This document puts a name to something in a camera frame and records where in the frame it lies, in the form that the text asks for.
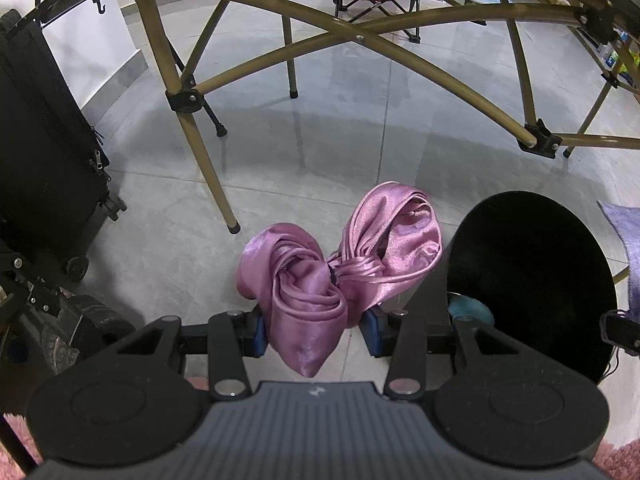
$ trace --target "white wall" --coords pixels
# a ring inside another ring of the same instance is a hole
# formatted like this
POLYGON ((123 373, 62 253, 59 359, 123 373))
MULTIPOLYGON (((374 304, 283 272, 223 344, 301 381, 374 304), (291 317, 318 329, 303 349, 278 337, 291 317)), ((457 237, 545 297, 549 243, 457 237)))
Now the white wall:
MULTIPOLYGON (((136 53, 116 0, 102 0, 98 14, 89 0, 44 29, 45 38, 80 107, 136 53)), ((15 8, 25 15, 33 0, 0 0, 0 12, 15 8)))

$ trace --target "blue cloth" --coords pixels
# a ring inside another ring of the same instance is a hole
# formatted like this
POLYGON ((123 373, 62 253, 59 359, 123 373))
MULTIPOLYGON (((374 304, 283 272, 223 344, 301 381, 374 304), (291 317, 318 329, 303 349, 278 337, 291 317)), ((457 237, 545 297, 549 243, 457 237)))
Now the blue cloth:
POLYGON ((495 324, 494 314, 489 308, 478 300, 467 296, 453 296, 449 302, 449 315, 457 317, 469 316, 493 326, 495 324))
POLYGON ((629 261, 629 311, 625 317, 640 322, 640 209, 600 201, 598 205, 622 239, 629 261))

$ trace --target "black suitcase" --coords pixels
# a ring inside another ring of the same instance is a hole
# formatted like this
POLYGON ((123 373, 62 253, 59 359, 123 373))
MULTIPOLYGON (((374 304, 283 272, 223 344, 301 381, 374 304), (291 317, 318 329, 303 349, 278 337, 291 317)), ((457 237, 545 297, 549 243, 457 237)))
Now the black suitcase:
POLYGON ((112 219, 125 206, 109 194, 98 134, 40 27, 31 22, 6 40, 18 20, 15 9, 0 18, 0 237, 33 259, 53 254, 78 280, 86 260, 76 245, 96 206, 112 219))

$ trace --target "hook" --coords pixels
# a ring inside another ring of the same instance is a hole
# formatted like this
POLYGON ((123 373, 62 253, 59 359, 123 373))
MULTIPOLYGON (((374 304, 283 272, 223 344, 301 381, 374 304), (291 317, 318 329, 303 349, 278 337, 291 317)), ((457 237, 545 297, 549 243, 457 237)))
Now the hook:
POLYGON ((104 14, 105 11, 107 10, 107 7, 105 5, 102 4, 102 0, 92 0, 94 4, 96 4, 98 6, 98 13, 99 14, 104 14))

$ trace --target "pink satin scarf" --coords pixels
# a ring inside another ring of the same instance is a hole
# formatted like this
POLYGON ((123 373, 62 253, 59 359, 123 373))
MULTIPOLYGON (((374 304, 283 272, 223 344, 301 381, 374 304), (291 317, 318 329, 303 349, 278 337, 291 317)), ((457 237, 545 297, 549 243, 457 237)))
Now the pink satin scarf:
POLYGON ((385 182, 369 191, 327 260, 304 229, 274 224, 244 248, 238 292, 257 300, 269 343, 283 361, 313 377, 345 328, 369 307, 407 290, 442 254, 442 237, 427 197, 385 182))

